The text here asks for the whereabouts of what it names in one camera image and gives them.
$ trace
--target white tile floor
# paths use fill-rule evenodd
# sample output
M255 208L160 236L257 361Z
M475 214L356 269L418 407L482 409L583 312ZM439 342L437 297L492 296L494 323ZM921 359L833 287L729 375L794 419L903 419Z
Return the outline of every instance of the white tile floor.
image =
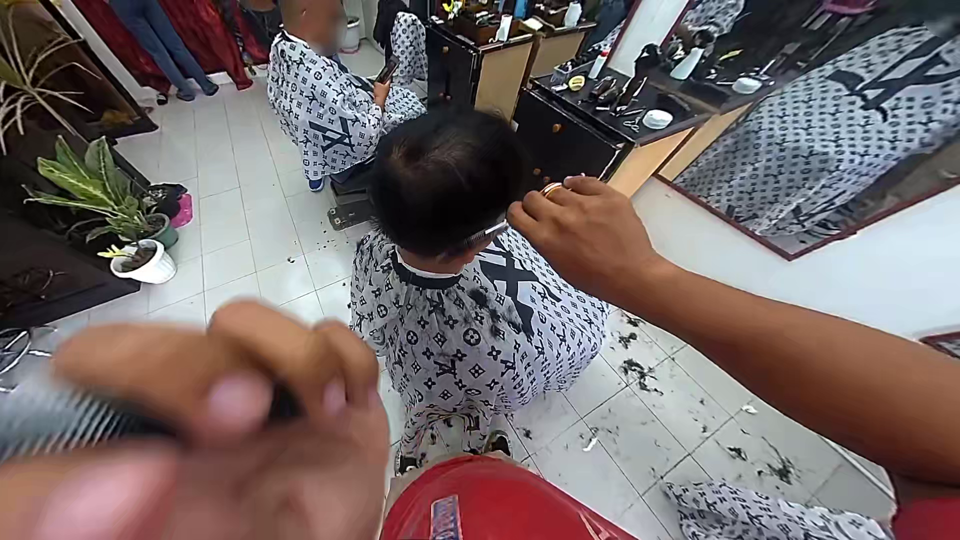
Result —
M361 51L344 61L375 73L378 53ZM361 61L367 66L356 67ZM195 218L171 250L179 271L168 283L58 321L60 338L109 321L202 325L237 297L261 298L306 321L347 320L350 241L367 228L329 227L327 193L306 189L297 149L277 126L263 81L243 92L224 86L191 104L172 100L156 120L159 131L125 138L118 150L153 181L181 183L192 194ZM644 540L682 538L676 510L658 488L664 480L724 479L797 502L877 518L889 513L890 498L823 439L673 335L619 311L608 332L602 354L572 388L516 413L515 457L529 469ZM625 375L627 359L652 375ZM402 401L386 374L380 389L396 442ZM746 404L757 413L741 410ZM428 453L442 452L456 429L440 429ZM593 433L599 444L585 452ZM780 455L798 470L789 483L758 473Z

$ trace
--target bottle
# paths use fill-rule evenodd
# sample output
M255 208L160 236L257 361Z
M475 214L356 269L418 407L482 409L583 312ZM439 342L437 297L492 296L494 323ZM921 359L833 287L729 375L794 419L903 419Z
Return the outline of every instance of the bottle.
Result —
M704 50L700 47L690 49L690 54L686 55L686 58L681 60L677 67L674 67L673 71L670 72L670 77L678 81L686 81L686 78L690 76L690 73L693 73L693 68L697 66L703 55Z
M580 22L580 13L584 11L584 8L580 5L580 2L570 2L570 5L566 8L566 15L564 15L564 26L577 26L577 23Z
M603 64L607 63L607 55L610 51L603 51L600 53L600 56L593 61L593 66L590 68L590 72L587 74L588 79L596 79L600 75L600 70L603 69Z

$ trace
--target pink object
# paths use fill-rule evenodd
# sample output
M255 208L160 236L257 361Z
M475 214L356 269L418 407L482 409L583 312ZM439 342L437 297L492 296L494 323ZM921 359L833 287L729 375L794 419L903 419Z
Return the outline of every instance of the pink object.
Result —
M193 219L193 197L189 193L180 196L180 211L170 220L170 226L176 229L182 227Z

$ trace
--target white bowl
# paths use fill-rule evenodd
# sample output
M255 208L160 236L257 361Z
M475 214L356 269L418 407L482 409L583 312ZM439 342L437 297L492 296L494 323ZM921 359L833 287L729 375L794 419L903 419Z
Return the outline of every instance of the white bowl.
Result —
M763 83L750 77L740 77L733 83L733 91L738 94L752 94L760 89Z
M669 126L670 122L673 122L673 114L670 114L666 110L648 110L647 113L643 115L643 125L651 130L662 130Z

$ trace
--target flower pot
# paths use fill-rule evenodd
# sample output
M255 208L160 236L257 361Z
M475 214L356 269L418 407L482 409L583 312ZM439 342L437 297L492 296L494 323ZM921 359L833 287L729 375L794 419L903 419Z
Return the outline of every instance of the flower pot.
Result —
M117 278L127 278L137 280L138 282L169 282L177 274L177 265L174 263L174 260L170 258L170 254L166 253L163 244L150 238L140 240L139 244L141 246L156 248L156 253L154 253L154 256L148 260L146 264L130 272L124 272L120 268L120 263L123 262L123 259L112 258L110 260L110 272L113 272L113 275ZM131 244L125 247L123 251L132 254L136 251L136 248Z
M163 244L163 247L170 249L174 247L174 244L177 243L177 240L180 239L180 234L177 233L177 230L170 226L170 218L162 213L152 213L147 216L147 220L163 219L163 227L160 228L156 233L147 236L151 240L156 240L157 242Z

